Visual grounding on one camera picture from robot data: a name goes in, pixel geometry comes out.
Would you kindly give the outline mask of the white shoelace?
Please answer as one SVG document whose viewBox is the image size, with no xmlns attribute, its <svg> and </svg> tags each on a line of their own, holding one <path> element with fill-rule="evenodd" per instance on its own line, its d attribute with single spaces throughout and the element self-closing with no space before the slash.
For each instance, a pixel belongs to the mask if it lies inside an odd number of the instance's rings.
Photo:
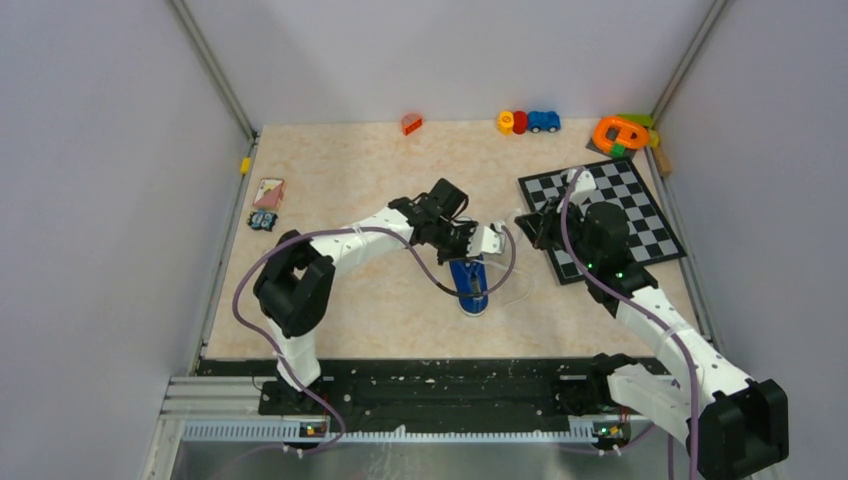
<svg viewBox="0 0 848 480">
<path fill-rule="evenodd" d="M 511 255 L 526 237 L 514 222 L 521 214 L 523 211 L 516 208 L 510 211 L 504 220 L 498 221 L 510 230 L 514 240 L 512 244 L 506 241 L 507 251 L 503 255 L 481 255 L 470 263 L 470 269 L 475 275 L 473 284 L 476 290 L 481 290 L 484 283 L 487 283 L 487 289 L 493 289 L 496 283 L 503 280 L 503 284 L 495 292 L 498 306 L 503 309 L 510 309 L 526 300 L 535 288 L 532 276 L 520 269 L 518 262 L 515 262 L 512 268 L 509 267 Z"/>
</svg>

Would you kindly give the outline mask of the blue canvas sneaker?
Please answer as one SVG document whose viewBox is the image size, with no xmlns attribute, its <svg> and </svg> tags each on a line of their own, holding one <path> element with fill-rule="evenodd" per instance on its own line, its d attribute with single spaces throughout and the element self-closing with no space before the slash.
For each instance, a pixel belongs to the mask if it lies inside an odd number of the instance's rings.
<svg viewBox="0 0 848 480">
<path fill-rule="evenodd" d="M 482 258 L 454 260 L 449 263 L 455 290 L 460 294 L 458 305 L 466 316 L 481 316 L 488 307 L 489 299 L 483 295 L 488 290 L 485 266 Z"/>
</svg>

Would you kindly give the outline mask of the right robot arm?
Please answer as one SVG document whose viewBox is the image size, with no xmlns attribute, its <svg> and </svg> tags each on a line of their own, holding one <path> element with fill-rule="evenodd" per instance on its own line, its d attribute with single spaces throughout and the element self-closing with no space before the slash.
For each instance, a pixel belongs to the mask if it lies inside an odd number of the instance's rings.
<svg viewBox="0 0 848 480">
<path fill-rule="evenodd" d="M 789 456 L 788 397 L 723 357 L 672 305 L 630 251 L 628 216 L 612 203 L 586 210 L 552 200 L 516 225 L 540 250 L 565 250 L 591 297 L 649 346 L 669 384 L 623 354 L 598 355 L 586 385 L 600 412 L 619 405 L 649 418 L 686 447 L 705 479 L 741 479 Z"/>
</svg>

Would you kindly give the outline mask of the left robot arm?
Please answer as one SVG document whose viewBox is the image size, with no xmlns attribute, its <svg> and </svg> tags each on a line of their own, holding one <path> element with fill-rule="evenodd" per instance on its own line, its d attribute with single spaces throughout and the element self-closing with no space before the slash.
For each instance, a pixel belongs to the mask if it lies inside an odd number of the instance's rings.
<svg viewBox="0 0 848 480">
<path fill-rule="evenodd" d="M 320 401 L 314 331 L 326 314 L 334 281 L 370 260 L 417 245 L 433 247 L 440 264 L 468 257 L 478 224 L 457 218 L 468 202 L 465 192 L 441 178 L 430 191 L 393 199 L 349 226 L 311 237 L 291 230 L 279 239 L 279 252 L 266 261 L 252 292 L 281 354 L 278 378 L 292 410 L 308 413 Z"/>
</svg>

